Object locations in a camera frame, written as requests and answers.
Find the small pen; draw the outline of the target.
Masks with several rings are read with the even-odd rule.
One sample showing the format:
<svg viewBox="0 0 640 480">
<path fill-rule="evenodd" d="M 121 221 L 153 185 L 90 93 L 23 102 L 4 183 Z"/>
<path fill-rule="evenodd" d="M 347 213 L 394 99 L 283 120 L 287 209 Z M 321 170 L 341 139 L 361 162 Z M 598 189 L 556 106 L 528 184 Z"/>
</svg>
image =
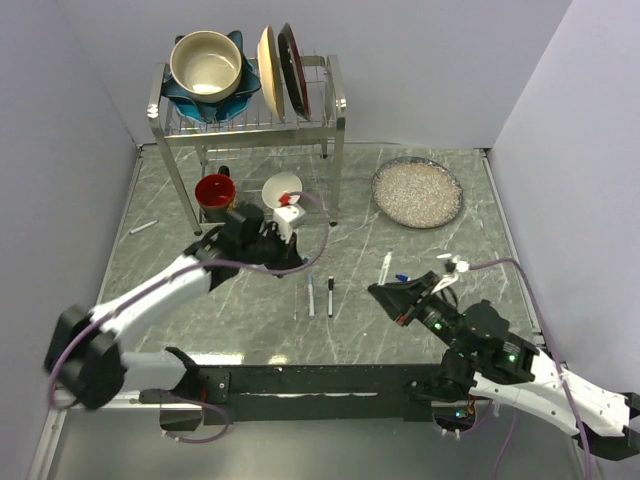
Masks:
<svg viewBox="0 0 640 480">
<path fill-rule="evenodd" d="M 379 273 L 379 277 L 378 277 L 378 285 L 384 285 L 386 283 L 387 280 L 387 276 L 388 276 L 388 272 L 389 272 L 389 267 L 391 264 L 391 260 L 392 260 L 392 252 L 389 251 L 383 259 L 383 263 L 381 266 L 381 270 Z"/>
</svg>

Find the white marker with purple tip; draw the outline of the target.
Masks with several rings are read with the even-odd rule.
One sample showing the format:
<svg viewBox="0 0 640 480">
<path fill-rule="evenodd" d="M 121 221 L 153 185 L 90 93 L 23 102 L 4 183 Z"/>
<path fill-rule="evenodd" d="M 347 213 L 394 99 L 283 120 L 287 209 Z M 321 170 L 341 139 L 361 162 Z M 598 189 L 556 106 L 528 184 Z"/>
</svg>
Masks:
<svg viewBox="0 0 640 480">
<path fill-rule="evenodd" d="M 315 318 L 315 298 L 314 298 L 314 282 L 312 274 L 307 275 L 307 293 L 308 293 L 308 312 L 311 319 Z"/>
</svg>

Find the thin white pen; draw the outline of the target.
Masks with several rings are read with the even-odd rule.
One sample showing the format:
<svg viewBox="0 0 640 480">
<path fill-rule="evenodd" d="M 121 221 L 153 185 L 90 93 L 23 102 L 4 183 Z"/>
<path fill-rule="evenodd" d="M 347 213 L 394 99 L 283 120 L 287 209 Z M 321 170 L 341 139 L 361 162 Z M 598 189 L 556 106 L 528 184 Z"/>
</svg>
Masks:
<svg viewBox="0 0 640 480">
<path fill-rule="evenodd" d="M 334 287 L 335 281 L 333 276 L 329 276 L 327 281 L 327 289 L 328 289 L 328 302 L 327 302 L 327 316 L 328 318 L 333 318 L 334 315 Z"/>
</svg>

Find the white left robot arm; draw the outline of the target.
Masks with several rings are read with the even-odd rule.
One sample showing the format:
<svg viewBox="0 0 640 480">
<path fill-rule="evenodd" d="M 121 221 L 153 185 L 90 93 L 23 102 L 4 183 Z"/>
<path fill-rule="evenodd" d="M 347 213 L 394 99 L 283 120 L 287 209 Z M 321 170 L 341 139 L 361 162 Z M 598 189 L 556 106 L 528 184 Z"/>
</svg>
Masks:
<svg viewBox="0 0 640 480">
<path fill-rule="evenodd" d="M 132 346 L 155 322 L 210 293 L 241 268 L 266 269 L 275 276 L 300 270 L 304 262 L 295 228 L 304 214 L 300 206 L 286 205 L 267 221 L 257 206 L 243 205 L 133 290 L 91 309 L 66 309 L 45 356 L 49 386 L 64 387 L 89 410 L 135 390 L 164 390 L 179 402 L 191 399 L 199 378 L 189 356 L 176 348 L 134 353 Z"/>
</svg>

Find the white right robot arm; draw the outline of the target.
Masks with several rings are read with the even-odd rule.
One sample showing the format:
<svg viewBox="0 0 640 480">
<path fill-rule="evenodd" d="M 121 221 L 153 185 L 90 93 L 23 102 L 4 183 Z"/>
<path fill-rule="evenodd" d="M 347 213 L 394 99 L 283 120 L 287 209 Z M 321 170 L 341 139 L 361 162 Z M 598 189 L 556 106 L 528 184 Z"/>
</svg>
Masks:
<svg viewBox="0 0 640 480">
<path fill-rule="evenodd" d="M 487 300 L 458 311 L 455 293 L 438 290 L 439 282 L 428 272 L 368 288 L 394 323 L 407 327 L 417 321 L 448 347 L 434 372 L 408 382 L 409 394 L 443 402 L 485 397 L 554 425 L 596 457 L 620 461 L 638 455 L 639 434 L 630 427 L 639 414 L 637 394 L 610 392 L 557 366 L 511 332 Z"/>
</svg>

